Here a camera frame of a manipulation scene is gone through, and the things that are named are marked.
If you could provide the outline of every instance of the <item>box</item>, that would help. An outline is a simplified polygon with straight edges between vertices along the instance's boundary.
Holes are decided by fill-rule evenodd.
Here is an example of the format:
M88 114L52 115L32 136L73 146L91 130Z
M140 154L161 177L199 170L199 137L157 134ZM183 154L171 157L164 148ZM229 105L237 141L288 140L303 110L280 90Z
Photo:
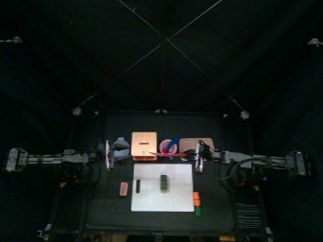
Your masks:
M133 132L131 155L133 161L156 161L156 132Z

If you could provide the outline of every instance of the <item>green object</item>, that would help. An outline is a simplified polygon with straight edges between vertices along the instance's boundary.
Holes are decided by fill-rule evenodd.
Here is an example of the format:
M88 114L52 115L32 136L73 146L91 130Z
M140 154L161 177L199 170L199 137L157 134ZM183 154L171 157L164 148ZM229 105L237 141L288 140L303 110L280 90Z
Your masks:
M201 208L196 207L196 217L200 217L200 216L201 216Z

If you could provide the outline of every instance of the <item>black enclosure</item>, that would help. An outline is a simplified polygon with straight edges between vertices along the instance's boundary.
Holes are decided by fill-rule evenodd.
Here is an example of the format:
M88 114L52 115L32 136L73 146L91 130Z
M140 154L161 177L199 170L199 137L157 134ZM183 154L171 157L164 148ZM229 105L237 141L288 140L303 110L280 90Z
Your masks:
M277 176L264 186L265 213L277 241L320 241L322 10L320 0L1 1L1 161L12 147L92 148L93 132L107 134L79 124L111 112L147 125L137 113L235 116L252 140L232 151L308 154L311 179ZM0 241L37 241L57 172L28 168L0 179Z

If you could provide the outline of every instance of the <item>light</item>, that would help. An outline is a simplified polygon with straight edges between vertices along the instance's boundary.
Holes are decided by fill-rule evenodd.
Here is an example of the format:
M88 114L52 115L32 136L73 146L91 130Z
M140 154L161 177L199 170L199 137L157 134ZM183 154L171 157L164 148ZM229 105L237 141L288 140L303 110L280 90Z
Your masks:
M312 38L308 42L310 45L316 45L319 46L320 44L323 44L316 38Z

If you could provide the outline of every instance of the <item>black background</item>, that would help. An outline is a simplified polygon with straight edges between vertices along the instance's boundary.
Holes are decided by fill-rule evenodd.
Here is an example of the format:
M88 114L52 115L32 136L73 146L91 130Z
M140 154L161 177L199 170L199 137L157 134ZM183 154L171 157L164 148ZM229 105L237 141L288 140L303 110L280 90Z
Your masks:
M312 181L265 187L271 229L280 241L318 241L323 50L307 43L323 39L322 7L319 0L1 1L0 40L24 41L0 43L1 156L12 147L61 152L72 110L95 94L83 113L247 110L255 152L302 150L316 167ZM21 176L9 182L28 186ZM51 193L49 181L37 185ZM3 183L1 191L3 215L19 199ZM37 193L29 199L48 211ZM5 213L1 228L19 219ZM27 231L44 221L27 222Z

